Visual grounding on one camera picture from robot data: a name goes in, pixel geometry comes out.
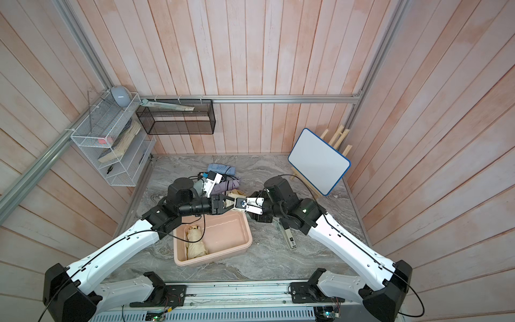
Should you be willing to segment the mint green umbrella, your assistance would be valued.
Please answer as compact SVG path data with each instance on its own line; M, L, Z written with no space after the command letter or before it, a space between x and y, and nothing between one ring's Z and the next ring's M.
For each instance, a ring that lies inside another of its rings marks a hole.
M197 195L199 197L202 197L204 195L204 185L205 185L205 178L200 178L194 185L193 189L197 192Z

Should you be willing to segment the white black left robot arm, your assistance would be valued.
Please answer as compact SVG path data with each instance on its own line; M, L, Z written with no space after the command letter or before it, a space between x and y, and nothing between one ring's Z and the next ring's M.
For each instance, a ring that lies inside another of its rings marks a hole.
M154 272L120 285L101 288L100 284L135 254L171 236L183 217L222 215L247 205L244 198L212 196L196 189L190 178L178 178L168 187L164 200L122 235L69 266L49 268L44 279L44 312L55 321L89 321L104 310L132 303L166 307L167 286Z

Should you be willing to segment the plain cream umbrella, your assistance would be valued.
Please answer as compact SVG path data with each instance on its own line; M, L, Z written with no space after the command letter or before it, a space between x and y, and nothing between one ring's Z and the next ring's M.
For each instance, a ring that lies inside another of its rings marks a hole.
M204 231L199 225L192 225L186 232L186 255L189 260L209 254L203 241Z

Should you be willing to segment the pink plastic storage box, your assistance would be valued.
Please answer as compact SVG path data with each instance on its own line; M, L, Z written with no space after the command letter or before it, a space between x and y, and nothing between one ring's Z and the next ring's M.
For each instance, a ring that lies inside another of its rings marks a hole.
M204 231L203 241L209 254L189 260L186 255L186 232L192 225ZM253 237L246 215L228 211L223 215L208 215L196 220L185 217L183 224L174 230L174 261L177 266L200 266L240 255L252 245Z

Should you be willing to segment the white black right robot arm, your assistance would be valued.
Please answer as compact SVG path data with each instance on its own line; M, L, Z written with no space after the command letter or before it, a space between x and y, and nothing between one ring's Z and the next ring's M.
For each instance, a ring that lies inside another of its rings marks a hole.
M264 183L261 191L239 198L236 207L258 222L282 220L287 228L322 243L347 263L358 277L317 269L304 283L292 283L294 303L352 301L361 303L379 321L395 321L410 291L412 267L393 262L365 245L311 198L300 199L281 175Z

